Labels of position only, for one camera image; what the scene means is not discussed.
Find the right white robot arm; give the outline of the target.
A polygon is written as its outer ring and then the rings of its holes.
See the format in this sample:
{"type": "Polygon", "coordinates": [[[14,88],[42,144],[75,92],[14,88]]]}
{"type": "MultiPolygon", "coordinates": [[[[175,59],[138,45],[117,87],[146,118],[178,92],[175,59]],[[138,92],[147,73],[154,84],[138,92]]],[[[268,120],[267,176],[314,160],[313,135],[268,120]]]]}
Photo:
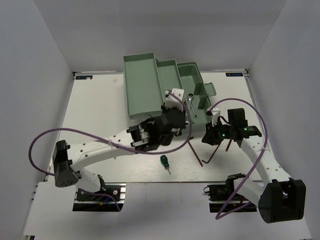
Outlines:
{"type": "Polygon", "coordinates": [[[250,207],[257,207],[262,219],[270,224],[301,220],[304,216],[306,185],[300,179],[293,179],[277,162],[274,155],[264,148],[260,130],[248,125],[243,108],[229,109],[228,120],[222,124],[223,117],[218,108],[207,112],[211,122],[206,124],[202,142],[219,146],[223,140],[237,143],[249,157],[257,170],[263,186],[249,178],[242,185],[245,174],[229,175],[224,184],[208,185],[209,199],[212,202],[249,201],[250,207]]]}

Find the large silver ratchet wrench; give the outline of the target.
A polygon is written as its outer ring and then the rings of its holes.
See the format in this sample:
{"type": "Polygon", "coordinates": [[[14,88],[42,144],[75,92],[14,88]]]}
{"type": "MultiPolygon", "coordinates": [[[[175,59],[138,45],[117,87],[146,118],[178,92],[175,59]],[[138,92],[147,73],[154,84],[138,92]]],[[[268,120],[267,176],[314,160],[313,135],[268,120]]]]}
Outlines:
{"type": "Polygon", "coordinates": [[[193,107],[193,98],[194,98],[194,95],[193,95],[192,93],[189,93],[189,94],[187,95],[187,97],[188,97],[188,106],[189,106],[189,109],[192,111],[194,118],[197,118],[198,115],[196,114],[196,111],[195,111],[195,109],[194,109],[194,107],[193,107]]]}

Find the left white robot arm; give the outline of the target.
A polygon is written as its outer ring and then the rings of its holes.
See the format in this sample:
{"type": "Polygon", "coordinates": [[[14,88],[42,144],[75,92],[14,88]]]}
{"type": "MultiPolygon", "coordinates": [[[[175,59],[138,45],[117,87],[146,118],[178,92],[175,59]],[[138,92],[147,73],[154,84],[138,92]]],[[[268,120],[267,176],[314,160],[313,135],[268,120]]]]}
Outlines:
{"type": "Polygon", "coordinates": [[[161,115],[107,138],[82,144],[67,144],[60,140],[52,156],[55,186],[76,186],[99,200],[106,193],[104,179],[87,170],[87,166],[120,156],[155,155],[159,146],[170,145],[173,137],[180,135],[185,127],[185,109],[164,107],[161,115]]]}

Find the green stubby screwdriver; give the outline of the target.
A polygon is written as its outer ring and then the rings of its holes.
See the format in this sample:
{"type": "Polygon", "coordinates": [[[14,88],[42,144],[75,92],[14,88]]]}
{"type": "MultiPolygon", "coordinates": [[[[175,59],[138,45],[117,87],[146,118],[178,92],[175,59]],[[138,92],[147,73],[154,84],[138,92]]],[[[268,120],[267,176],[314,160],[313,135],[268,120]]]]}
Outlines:
{"type": "Polygon", "coordinates": [[[168,158],[166,155],[160,156],[160,162],[161,162],[162,166],[164,167],[164,169],[167,170],[169,174],[171,174],[170,164],[169,164],[169,161],[168,161],[168,158]]]}

